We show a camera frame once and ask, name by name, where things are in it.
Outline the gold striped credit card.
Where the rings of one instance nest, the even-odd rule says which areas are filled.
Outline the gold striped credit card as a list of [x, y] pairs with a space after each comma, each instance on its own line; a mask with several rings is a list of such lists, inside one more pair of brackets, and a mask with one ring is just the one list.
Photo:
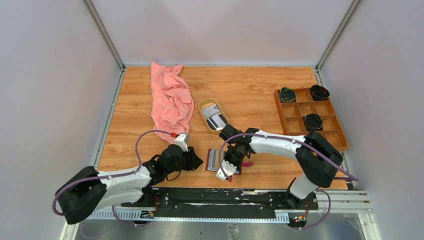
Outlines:
[[209, 152], [208, 169], [216, 172], [219, 166], [219, 151], [217, 149], [211, 149]]

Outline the white VIP card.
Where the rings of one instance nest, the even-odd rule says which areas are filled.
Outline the white VIP card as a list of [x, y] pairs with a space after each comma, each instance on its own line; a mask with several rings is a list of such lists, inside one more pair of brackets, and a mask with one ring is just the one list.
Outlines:
[[208, 118], [212, 117], [213, 115], [219, 114], [220, 109], [216, 104], [212, 104], [212, 105], [209, 105], [209, 106], [202, 108], [201, 113], [202, 113], [202, 115], [204, 116], [205, 119], [208, 119]]

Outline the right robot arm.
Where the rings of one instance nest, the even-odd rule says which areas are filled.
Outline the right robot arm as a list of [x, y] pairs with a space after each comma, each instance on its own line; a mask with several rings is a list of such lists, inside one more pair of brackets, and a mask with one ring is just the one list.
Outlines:
[[258, 128], [245, 132], [227, 124], [219, 137], [227, 145], [225, 154], [218, 151], [220, 163], [216, 177], [225, 181], [241, 170], [244, 158], [252, 154], [272, 154], [296, 160], [302, 174], [289, 185], [285, 201], [292, 209], [298, 209], [306, 197], [318, 188], [331, 186], [343, 162], [342, 154], [320, 133], [307, 135], [280, 135]]

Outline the yellow oval tray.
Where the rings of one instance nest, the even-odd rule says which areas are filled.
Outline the yellow oval tray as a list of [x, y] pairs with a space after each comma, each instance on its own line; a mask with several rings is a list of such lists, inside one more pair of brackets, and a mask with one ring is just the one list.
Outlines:
[[198, 104], [199, 112], [207, 129], [212, 134], [219, 134], [230, 123], [219, 102], [214, 98], [207, 98]]

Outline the grey striped credit card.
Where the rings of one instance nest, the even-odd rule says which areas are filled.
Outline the grey striped credit card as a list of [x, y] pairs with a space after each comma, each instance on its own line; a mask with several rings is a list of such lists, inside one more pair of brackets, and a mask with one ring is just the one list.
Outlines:
[[211, 129], [217, 131], [221, 130], [228, 124], [227, 120], [222, 114], [215, 114], [212, 117], [209, 117], [206, 122]]

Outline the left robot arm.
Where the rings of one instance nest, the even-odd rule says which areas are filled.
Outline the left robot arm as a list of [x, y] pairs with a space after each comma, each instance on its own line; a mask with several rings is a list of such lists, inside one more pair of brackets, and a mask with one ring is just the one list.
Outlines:
[[70, 225], [80, 223], [93, 212], [122, 203], [142, 207], [153, 201], [150, 188], [169, 179], [169, 174], [194, 171], [203, 160], [192, 146], [184, 151], [171, 144], [140, 166], [117, 171], [84, 167], [55, 193], [52, 208]]

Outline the red leather card holder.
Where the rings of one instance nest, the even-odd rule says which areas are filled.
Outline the red leather card holder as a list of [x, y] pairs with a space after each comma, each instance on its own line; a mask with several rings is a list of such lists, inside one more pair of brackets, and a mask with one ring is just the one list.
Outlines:
[[[219, 163], [218, 163], [218, 150], [219, 149], [212, 149], [210, 148], [208, 150], [207, 153], [207, 160], [206, 160], [206, 164], [205, 164], [205, 170], [206, 171], [210, 171], [210, 172], [217, 172], [218, 168], [219, 168]], [[222, 151], [222, 157], [224, 157], [226, 155], [226, 151], [223, 150]], [[254, 163], [252, 161], [250, 162], [242, 162], [241, 166], [242, 167], [252, 167], [254, 165]], [[236, 170], [234, 172], [235, 175], [241, 175], [241, 170]]]

